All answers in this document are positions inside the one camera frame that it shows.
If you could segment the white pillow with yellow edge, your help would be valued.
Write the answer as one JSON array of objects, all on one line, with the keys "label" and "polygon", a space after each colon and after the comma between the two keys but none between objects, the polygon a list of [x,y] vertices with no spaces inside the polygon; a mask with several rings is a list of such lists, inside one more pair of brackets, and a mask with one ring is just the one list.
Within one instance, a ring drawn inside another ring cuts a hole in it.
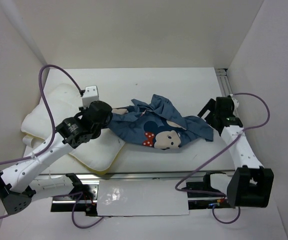
[{"label": "white pillow with yellow edge", "polygon": [[82,100],[72,85],[58,85],[46,100],[55,126],[51,125],[45,104],[40,103],[25,117],[21,131],[46,140],[56,130],[64,138],[63,142],[73,147],[71,156],[96,173],[107,173],[125,142],[108,128],[101,130],[82,125],[79,116]]}]

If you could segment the blue cartoon print pillowcase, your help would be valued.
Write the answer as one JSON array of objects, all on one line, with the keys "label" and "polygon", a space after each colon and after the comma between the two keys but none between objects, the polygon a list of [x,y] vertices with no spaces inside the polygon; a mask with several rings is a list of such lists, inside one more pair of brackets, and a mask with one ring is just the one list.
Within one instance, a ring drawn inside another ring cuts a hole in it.
[{"label": "blue cartoon print pillowcase", "polygon": [[114,108],[108,128],[123,141],[144,147],[179,149],[197,139],[213,141],[213,129],[198,116],[182,116],[172,102],[154,94],[151,102],[137,99]]}]

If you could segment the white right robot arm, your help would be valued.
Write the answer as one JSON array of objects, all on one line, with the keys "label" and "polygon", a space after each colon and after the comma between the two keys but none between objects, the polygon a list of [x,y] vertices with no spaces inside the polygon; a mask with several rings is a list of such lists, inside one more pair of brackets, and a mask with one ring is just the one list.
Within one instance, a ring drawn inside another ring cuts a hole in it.
[{"label": "white right robot arm", "polygon": [[229,151],[235,167],[233,176],[223,172],[210,172],[204,176],[202,190],[185,187],[182,191],[226,197],[231,207],[265,208],[269,202],[274,174],[255,156],[245,135],[248,128],[234,115],[237,107],[238,100],[234,94],[230,94],[210,99],[198,114],[226,143],[226,147],[210,161]]}]

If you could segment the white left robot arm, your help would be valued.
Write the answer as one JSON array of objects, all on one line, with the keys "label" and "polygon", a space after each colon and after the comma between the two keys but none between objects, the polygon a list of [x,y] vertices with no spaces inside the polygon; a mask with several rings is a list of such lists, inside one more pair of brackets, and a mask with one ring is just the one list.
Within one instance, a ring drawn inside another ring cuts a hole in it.
[{"label": "white left robot arm", "polygon": [[112,108],[103,101],[94,101],[73,117],[64,119],[27,160],[0,170],[0,200],[8,215],[14,215],[36,200],[68,196],[78,199],[89,187],[74,173],[60,177],[37,179],[37,176],[62,156],[100,136],[112,119]]}]

